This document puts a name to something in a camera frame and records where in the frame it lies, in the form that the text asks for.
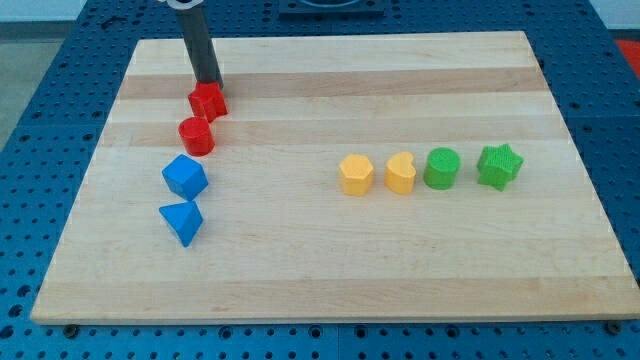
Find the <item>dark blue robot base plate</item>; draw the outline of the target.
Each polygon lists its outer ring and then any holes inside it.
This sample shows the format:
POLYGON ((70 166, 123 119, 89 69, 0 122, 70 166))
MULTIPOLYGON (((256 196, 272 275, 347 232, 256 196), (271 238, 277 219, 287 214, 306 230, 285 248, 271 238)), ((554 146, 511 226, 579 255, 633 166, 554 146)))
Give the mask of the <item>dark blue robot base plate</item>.
POLYGON ((280 19, 335 17, 343 15, 383 15, 386 0, 279 0, 280 19))

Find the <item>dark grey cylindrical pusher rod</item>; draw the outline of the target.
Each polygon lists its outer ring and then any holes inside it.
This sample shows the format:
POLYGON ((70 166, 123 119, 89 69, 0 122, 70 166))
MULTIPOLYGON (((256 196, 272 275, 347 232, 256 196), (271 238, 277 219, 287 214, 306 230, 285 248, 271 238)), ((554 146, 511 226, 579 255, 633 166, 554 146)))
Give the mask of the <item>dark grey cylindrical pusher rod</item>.
POLYGON ((210 36, 202 4, 175 4, 174 11, 181 27, 195 78, 198 82, 223 86, 219 63, 210 36))

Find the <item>silver rod mount ring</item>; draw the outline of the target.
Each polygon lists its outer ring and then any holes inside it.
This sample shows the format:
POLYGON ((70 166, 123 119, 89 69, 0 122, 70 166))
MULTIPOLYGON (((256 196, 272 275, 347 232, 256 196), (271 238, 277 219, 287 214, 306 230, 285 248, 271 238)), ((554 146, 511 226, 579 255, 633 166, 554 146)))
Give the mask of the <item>silver rod mount ring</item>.
POLYGON ((166 3, 174 10, 189 10, 196 6, 201 5, 204 0, 158 0, 159 2, 166 3))

